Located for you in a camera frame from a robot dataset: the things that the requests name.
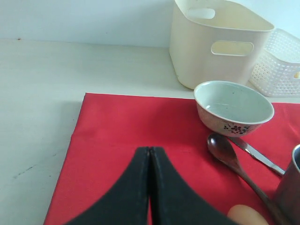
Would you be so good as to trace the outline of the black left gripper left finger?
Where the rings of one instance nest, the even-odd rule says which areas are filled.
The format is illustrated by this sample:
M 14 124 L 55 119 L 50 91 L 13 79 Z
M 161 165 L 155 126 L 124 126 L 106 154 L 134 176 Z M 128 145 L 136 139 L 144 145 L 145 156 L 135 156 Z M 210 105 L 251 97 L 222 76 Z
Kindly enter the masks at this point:
M 150 149 L 139 147 L 112 187 L 67 225 L 145 225 L 148 216 Z

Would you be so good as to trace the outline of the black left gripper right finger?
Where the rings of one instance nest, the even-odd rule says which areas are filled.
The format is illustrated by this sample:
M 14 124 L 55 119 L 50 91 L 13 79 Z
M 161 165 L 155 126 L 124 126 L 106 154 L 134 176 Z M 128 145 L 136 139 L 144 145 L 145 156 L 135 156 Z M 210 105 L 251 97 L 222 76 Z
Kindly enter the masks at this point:
M 162 147 L 150 148 L 149 197 L 153 225 L 234 225 L 180 176 Z

